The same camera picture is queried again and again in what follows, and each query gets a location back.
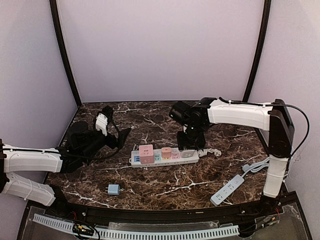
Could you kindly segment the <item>white cube socket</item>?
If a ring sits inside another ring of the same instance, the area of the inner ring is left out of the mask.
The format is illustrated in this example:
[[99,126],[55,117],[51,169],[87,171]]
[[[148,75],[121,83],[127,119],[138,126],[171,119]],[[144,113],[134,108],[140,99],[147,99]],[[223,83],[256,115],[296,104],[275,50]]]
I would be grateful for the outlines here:
[[182,150],[180,152],[180,157],[181,158],[191,158],[194,156],[196,150],[194,149],[188,149],[188,150]]

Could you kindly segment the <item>white multicolour power strip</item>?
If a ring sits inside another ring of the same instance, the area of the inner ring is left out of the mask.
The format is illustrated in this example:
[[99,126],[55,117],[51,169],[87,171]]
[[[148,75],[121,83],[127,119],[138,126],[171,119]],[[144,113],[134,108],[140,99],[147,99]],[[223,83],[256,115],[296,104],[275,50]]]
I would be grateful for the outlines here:
[[148,168],[148,167],[162,167],[172,165],[184,165],[197,163],[200,159],[196,150],[182,150],[177,147],[171,149],[171,156],[169,158],[162,157],[161,149],[153,150],[154,162],[141,163],[139,151],[133,150],[131,152],[130,163],[133,168]]

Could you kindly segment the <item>pink cube socket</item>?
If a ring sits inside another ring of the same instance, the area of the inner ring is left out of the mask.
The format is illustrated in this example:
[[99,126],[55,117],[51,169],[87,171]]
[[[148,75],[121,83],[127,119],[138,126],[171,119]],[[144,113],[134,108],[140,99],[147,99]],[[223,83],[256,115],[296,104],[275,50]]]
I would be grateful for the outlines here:
[[139,159],[141,164],[153,164],[155,162],[154,149],[152,144],[139,146]]

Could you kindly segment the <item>pink usb charger plug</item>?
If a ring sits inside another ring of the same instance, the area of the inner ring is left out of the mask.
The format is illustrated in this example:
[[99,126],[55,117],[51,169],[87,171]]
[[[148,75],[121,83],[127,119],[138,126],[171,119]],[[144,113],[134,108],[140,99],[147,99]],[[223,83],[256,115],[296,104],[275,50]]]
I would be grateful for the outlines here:
[[171,158],[172,148],[171,147],[162,147],[161,148],[161,157],[165,160]]

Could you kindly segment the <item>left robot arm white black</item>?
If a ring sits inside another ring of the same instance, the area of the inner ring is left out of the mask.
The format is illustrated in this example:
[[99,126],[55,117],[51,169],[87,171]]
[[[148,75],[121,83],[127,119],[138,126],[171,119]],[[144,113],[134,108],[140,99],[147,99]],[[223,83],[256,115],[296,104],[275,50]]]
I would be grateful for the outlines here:
[[95,124],[89,130],[85,121],[73,123],[66,132],[64,146],[49,149],[18,148],[8,144],[0,145],[0,192],[51,206],[66,200],[59,187],[41,184],[17,172],[52,172],[69,174],[91,161],[95,154],[107,146],[116,152],[124,147],[131,128],[117,130],[117,135],[108,133],[107,124]]

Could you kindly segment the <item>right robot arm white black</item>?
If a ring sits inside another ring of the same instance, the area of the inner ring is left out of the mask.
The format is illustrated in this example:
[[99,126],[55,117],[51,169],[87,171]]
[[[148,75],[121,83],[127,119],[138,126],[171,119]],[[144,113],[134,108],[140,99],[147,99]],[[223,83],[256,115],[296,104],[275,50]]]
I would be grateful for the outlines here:
[[289,170],[289,161],[296,153],[292,149],[295,127],[288,108],[290,105],[281,99],[271,103],[249,103],[205,97],[193,106],[176,102],[169,116],[183,126],[183,130],[177,133],[180,150],[202,150],[206,145],[205,132],[218,124],[267,131],[269,167],[263,195],[276,198]]

